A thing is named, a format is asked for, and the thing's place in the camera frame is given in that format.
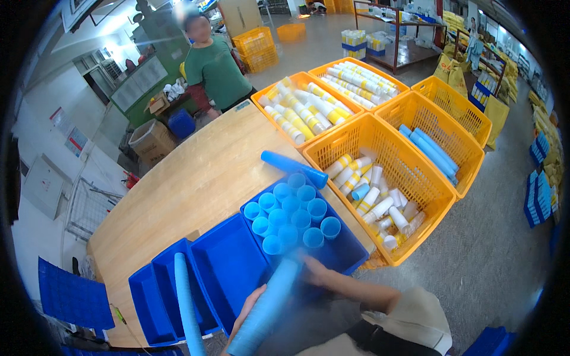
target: red sleeve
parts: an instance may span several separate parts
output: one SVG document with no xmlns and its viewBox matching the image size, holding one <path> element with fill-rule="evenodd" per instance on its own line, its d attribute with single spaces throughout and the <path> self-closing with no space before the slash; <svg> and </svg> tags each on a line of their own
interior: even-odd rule
<svg viewBox="0 0 570 356">
<path fill-rule="evenodd" d="M 232 51 L 231 49 L 230 49 L 230 53 L 231 53 L 231 56 L 234 58 L 235 63 L 238 65 L 239 71 L 240 71 L 242 74 L 245 74 L 245 73 L 246 73 L 246 69 L 243 67 L 242 62 L 237 58 L 237 56 L 235 55 L 234 51 Z"/>
<path fill-rule="evenodd" d="M 194 101 L 198 105 L 198 109 L 200 109 L 203 112 L 206 112 L 212 108 L 210 106 L 210 100 L 208 99 L 208 96 L 206 95 L 206 92 L 204 91 L 204 87 L 202 86 L 202 84 L 188 85 L 187 90 L 188 92 L 190 92 L 192 99 L 194 99 Z"/>
</svg>

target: concrete floor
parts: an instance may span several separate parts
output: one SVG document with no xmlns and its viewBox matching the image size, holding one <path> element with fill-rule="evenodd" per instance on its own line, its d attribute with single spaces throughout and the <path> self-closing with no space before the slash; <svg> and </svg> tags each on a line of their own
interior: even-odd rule
<svg viewBox="0 0 570 356">
<path fill-rule="evenodd" d="M 368 23 L 361 23 L 360 28 L 378 30 L 371 28 L 372 20 L 363 20 Z M 276 27 L 291 23 L 288 17 L 278 15 L 273 21 Z M 302 21 L 307 40 L 281 45 L 277 66 L 250 75 L 255 88 L 342 58 L 340 31 L 355 28 L 353 16 L 327 15 Z M 405 67 L 396 78 L 411 86 L 430 76 L 436 61 Z M 354 274 L 358 279 L 400 290 L 422 286 L 434 293 L 460 353 L 486 326 L 504 325 L 509 331 L 517 331 L 535 306 L 549 269 L 552 224 L 532 230 L 523 214 L 526 178 L 534 169 L 528 154 L 533 124 L 527 100 L 529 87 L 520 79 L 518 87 L 518 103 L 511 101 L 506 124 L 496 141 L 497 150 L 486 153 L 467 196 L 399 267 Z M 219 353 L 224 341 L 223 335 L 211 339 L 210 354 Z"/>
</svg>

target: green machine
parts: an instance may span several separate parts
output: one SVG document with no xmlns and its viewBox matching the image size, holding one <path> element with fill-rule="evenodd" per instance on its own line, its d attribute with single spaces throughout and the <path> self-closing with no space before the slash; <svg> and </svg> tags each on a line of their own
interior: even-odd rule
<svg viewBox="0 0 570 356">
<path fill-rule="evenodd" d="M 174 84 L 180 78 L 180 63 L 190 50 L 188 40 L 172 19 L 172 6 L 165 4 L 156 11 L 143 11 L 147 16 L 139 22 L 156 52 L 130 73 L 111 94 L 111 101 L 137 128 L 154 118 L 145 107 L 149 100 L 165 85 Z M 197 111 L 192 99 L 179 107 L 193 113 Z"/>
</svg>

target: hand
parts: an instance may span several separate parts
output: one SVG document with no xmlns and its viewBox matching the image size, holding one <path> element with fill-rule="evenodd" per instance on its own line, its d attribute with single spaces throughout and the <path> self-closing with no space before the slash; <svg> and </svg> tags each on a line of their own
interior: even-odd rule
<svg viewBox="0 0 570 356">
<path fill-rule="evenodd" d="M 230 346 L 230 342 L 234 339 L 235 335 L 238 333 L 239 328 L 242 327 L 243 322 L 245 321 L 246 317 L 249 315 L 250 311 L 252 310 L 253 306 L 259 299 L 259 296 L 267 289 L 267 284 L 262 285 L 258 289 L 254 290 L 252 294 L 250 294 L 246 301 L 243 303 L 242 311 L 239 312 L 238 317 L 235 319 L 234 328 L 231 330 L 230 337 L 227 339 L 226 347 L 223 348 L 222 353 L 220 356 L 227 356 L 226 353 L 227 347 Z"/>
<path fill-rule="evenodd" d="M 217 110 L 214 110 L 214 108 L 210 108 L 210 110 L 208 110 L 206 113 L 212 120 L 219 117 L 219 112 Z"/>
<path fill-rule="evenodd" d="M 326 277 L 331 270 L 311 256 L 305 256 L 303 259 L 309 270 L 309 274 L 306 277 L 307 281 L 317 287 L 326 287 Z"/>
</svg>

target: yellow sack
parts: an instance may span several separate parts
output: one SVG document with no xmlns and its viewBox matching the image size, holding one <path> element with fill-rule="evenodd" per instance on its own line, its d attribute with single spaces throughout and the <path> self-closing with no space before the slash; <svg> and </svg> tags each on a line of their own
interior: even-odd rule
<svg viewBox="0 0 570 356">
<path fill-rule="evenodd" d="M 435 72 L 433 72 L 433 75 L 447 83 L 447 80 L 449 78 L 449 71 L 455 66 L 453 62 L 458 63 L 456 60 L 449 59 L 449 57 L 447 57 L 444 53 L 441 53 L 439 55 L 439 61 L 437 63 L 437 67 L 435 68 Z"/>
<path fill-rule="evenodd" d="M 503 129 L 504 122 L 507 121 L 509 107 L 497 100 L 493 95 L 489 96 L 487 107 L 485 108 L 485 116 L 491 120 L 491 134 L 487 140 L 487 146 L 496 149 L 495 140 L 499 137 Z"/>
<path fill-rule="evenodd" d="M 449 71 L 449 80 L 447 81 L 450 87 L 455 89 L 465 99 L 467 99 L 467 88 L 465 86 L 465 77 L 463 77 L 463 70 L 461 66 L 453 67 Z"/>
</svg>

